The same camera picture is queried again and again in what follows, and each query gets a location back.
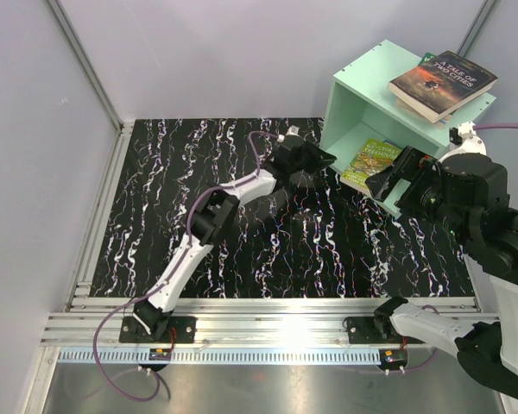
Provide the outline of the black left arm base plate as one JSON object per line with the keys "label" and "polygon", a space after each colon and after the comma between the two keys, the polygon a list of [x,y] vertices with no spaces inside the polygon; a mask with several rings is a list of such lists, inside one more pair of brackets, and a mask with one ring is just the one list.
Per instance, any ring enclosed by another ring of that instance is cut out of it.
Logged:
{"label": "black left arm base plate", "polygon": [[166,331],[159,338],[154,338],[134,317],[124,317],[118,340],[121,343],[169,343],[175,341],[176,344],[192,344],[197,322],[196,317],[170,317]]}

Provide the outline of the lime green 65-storey treehouse book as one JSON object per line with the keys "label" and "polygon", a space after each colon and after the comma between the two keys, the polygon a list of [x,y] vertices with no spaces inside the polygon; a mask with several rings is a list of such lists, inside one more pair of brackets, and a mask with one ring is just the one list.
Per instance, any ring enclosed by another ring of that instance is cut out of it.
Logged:
{"label": "lime green 65-storey treehouse book", "polygon": [[340,182],[369,197],[366,179],[390,166],[401,151],[400,147],[386,141],[368,139],[341,173]]}

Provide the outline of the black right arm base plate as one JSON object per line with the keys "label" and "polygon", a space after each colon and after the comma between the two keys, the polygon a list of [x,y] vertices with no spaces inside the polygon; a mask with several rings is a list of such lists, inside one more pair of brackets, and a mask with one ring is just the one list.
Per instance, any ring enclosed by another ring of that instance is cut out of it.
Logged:
{"label": "black right arm base plate", "polygon": [[390,323],[381,317],[346,317],[343,327],[349,344],[403,344],[403,336],[397,334]]}

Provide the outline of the dark tale of two cities book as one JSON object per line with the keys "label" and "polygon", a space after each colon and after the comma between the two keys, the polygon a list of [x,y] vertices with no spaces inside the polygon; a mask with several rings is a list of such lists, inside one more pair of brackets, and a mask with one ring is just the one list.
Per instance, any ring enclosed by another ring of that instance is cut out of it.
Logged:
{"label": "dark tale of two cities book", "polygon": [[388,83],[388,90],[431,123],[489,91],[497,76],[452,51],[432,57]]}

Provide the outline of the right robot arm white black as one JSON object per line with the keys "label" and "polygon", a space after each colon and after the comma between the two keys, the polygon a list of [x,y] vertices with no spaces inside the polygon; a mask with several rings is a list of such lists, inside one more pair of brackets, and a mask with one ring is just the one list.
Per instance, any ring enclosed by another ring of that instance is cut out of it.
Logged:
{"label": "right robot arm white black", "polygon": [[404,216],[441,225],[494,286],[498,319],[459,323],[405,298],[374,312],[383,342],[408,336],[448,353],[478,384],[518,400],[518,210],[509,205],[507,169],[487,155],[461,153],[436,160],[405,147],[366,180],[383,201],[400,180],[409,183],[396,206]]}

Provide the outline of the green 104-storey treehouse book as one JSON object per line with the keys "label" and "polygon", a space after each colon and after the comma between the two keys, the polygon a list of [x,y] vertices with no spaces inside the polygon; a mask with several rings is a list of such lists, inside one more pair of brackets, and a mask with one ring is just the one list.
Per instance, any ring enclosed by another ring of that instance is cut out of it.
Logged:
{"label": "green 104-storey treehouse book", "polygon": [[420,67],[428,67],[433,63],[434,58],[436,57],[433,53],[424,53],[422,58],[420,59],[419,66]]}

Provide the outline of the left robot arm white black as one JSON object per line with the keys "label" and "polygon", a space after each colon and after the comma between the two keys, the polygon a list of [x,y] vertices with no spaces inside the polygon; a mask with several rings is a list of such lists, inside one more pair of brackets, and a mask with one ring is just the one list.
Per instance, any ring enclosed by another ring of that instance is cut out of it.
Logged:
{"label": "left robot arm white black", "polygon": [[286,134],[276,136],[271,155],[262,161],[253,142],[259,134],[253,131],[248,135],[256,169],[240,179],[214,185],[196,198],[172,259],[153,287],[135,301],[132,317],[136,333],[147,341],[160,342],[167,336],[169,318],[187,281],[225,239],[240,207],[280,190],[297,172],[316,173],[337,160],[291,127]]}

